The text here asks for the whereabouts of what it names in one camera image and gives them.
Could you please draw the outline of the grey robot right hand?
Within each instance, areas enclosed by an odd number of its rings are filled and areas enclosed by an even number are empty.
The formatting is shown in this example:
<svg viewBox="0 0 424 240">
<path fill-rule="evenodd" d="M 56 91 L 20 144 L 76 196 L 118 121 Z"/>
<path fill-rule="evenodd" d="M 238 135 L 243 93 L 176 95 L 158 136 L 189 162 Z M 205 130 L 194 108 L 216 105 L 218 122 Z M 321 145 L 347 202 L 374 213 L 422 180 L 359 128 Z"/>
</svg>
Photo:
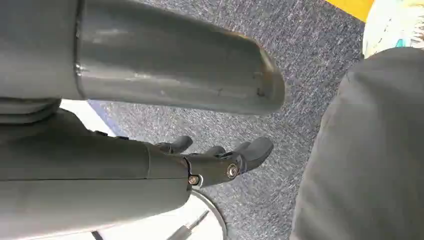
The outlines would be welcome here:
<svg viewBox="0 0 424 240">
<path fill-rule="evenodd" d="M 63 99 L 245 115 L 278 111 L 281 72 L 252 39 L 136 0 L 0 3 L 0 237 L 95 230 L 184 205 L 193 188 L 232 181 L 273 150 L 185 154 L 172 143 L 85 128 Z"/>
</svg>

